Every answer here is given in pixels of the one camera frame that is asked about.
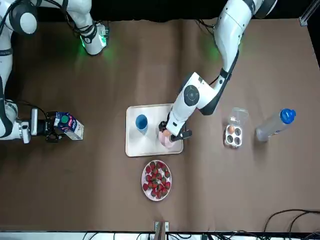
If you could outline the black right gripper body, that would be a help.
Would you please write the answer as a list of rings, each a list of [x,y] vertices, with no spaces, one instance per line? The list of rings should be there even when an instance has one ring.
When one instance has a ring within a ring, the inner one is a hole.
[[[37,121],[37,136],[49,136],[55,133],[54,120],[39,119]]]

